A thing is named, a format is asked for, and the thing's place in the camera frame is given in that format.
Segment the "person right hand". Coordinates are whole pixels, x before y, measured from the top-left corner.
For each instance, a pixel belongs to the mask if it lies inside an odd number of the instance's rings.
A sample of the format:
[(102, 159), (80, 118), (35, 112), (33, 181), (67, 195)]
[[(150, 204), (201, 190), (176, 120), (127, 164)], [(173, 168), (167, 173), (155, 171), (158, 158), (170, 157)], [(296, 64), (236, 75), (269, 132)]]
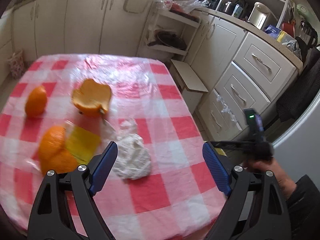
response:
[(271, 158), (270, 161), (258, 161), (258, 160), (247, 160), (243, 162), (243, 166), (251, 172), (258, 170), (261, 172), (272, 171), (279, 187), (286, 199), (289, 199), (291, 194), (295, 191), (296, 183), (287, 175), (287, 173), (281, 168), (275, 158)]

